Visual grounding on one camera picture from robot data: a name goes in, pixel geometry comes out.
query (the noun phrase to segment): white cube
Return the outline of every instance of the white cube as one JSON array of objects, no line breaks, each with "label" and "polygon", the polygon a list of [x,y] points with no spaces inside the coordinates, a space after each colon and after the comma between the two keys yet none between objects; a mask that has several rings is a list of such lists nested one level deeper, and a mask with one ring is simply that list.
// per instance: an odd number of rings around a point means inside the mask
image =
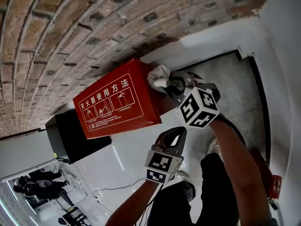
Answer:
[{"label": "white cube", "polygon": [[205,128],[219,113],[212,91],[197,87],[191,90],[176,109],[176,114],[185,127],[198,129]]},{"label": "white cube", "polygon": [[146,179],[166,184],[178,172],[182,161],[181,157],[149,150],[145,163]]}]

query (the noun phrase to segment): gray tile floor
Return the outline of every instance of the gray tile floor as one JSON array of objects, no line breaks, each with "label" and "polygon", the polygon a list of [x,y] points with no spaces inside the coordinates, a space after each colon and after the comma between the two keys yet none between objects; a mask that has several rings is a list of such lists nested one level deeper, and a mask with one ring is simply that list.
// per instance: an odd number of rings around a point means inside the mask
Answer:
[{"label": "gray tile floor", "polygon": [[[216,83],[222,96],[218,102],[220,111],[241,131],[247,146],[257,146],[264,154],[265,132],[261,102],[249,62],[239,62],[234,54],[229,54],[190,68],[189,71],[199,74],[207,82]],[[181,126],[173,110],[161,118],[162,124],[113,135],[113,145],[73,165],[64,165],[65,169],[84,181],[83,186],[89,196],[78,207],[86,213],[93,225],[103,226],[112,212],[143,181],[128,188],[103,191],[99,199],[102,205],[94,200],[91,191],[96,191],[98,195],[98,189],[127,186],[144,178],[146,156],[158,135],[172,127]],[[187,133],[183,152],[185,159],[181,169],[189,173],[198,191],[197,197],[190,202],[193,222],[197,221],[202,209],[200,161],[212,139],[210,129],[189,129]]]}]

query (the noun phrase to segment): fire extinguisher box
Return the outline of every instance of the fire extinguisher box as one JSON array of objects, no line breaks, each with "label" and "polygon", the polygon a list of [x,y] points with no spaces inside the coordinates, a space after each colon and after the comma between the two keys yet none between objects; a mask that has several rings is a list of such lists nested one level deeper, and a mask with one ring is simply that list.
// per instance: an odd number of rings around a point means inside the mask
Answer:
[{"label": "fire extinguisher box", "polygon": [[87,139],[159,124],[160,115],[176,107],[148,85],[146,77],[153,68],[132,59],[73,99]]}]

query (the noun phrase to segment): light strip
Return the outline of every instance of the light strip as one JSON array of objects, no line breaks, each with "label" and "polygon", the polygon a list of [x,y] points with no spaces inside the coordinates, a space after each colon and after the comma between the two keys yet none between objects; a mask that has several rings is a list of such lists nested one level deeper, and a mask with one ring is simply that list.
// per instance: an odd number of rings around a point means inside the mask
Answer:
[{"label": "light strip", "polygon": [[31,216],[29,216],[30,217],[30,219],[32,220],[32,222],[36,225],[36,226],[39,226],[34,220],[33,220],[33,218],[31,217]]},{"label": "light strip", "polygon": [[17,196],[16,196],[16,194],[15,194],[15,191],[12,189],[10,183],[9,183],[8,181],[6,181],[6,183],[7,183],[8,187],[9,187],[11,193],[13,194],[13,196],[15,197],[15,199],[18,201]]},{"label": "light strip", "polygon": [[0,205],[3,208],[3,210],[6,212],[6,214],[8,215],[8,217],[10,218],[10,220],[15,224],[15,226],[19,226],[17,224],[17,222],[15,221],[15,219],[11,216],[11,214],[9,213],[9,211],[7,210],[7,208],[4,206],[4,203],[1,201],[0,199]]},{"label": "light strip", "polygon": [[120,165],[121,169],[124,171],[124,167],[123,167],[123,165],[122,165],[122,162],[121,162],[121,160],[120,160],[120,158],[119,158],[119,155],[118,155],[118,153],[117,153],[116,148],[114,147],[114,145],[112,145],[112,148],[113,148],[113,151],[114,151],[114,153],[115,153],[115,156],[116,156],[116,158],[117,158],[117,160],[118,160],[118,162],[119,162],[119,165]]},{"label": "light strip", "polygon": [[25,199],[25,201],[26,201],[27,205],[30,207],[30,209],[33,211],[33,213],[34,213],[35,215],[37,215],[37,213],[36,213],[35,210],[32,208],[32,206],[29,204],[29,202],[27,201],[27,199]]}]

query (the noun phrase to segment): human arm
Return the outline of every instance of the human arm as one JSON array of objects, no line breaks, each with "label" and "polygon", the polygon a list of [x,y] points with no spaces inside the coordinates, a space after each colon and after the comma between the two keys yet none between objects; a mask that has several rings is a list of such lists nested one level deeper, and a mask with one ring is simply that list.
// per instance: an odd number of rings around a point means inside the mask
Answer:
[{"label": "human arm", "polygon": [[210,127],[236,195],[241,225],[256,225],[269,218],[269,204],[261,175],[248,149],[226,123],[214,120]]},{"label": "human arm", "polygon": [[133,226],[143,214],[158,183],[146,180],[109,218],[106,226]]}]

